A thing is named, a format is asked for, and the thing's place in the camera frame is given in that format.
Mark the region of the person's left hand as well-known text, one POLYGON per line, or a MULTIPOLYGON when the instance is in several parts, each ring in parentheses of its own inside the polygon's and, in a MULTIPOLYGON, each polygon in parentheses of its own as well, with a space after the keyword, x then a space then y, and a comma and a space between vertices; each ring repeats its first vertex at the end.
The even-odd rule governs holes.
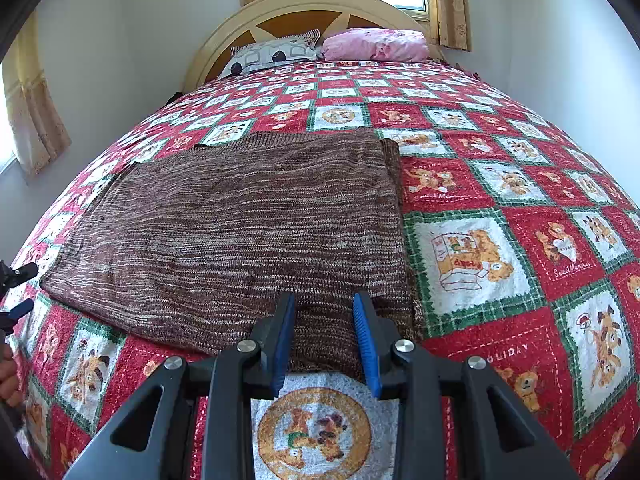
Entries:
POLYGON ((8 344, 1 345, 0 398, 10 408, 17 408, 23 401, 20 380, 17 376, 17 365, 8 344))

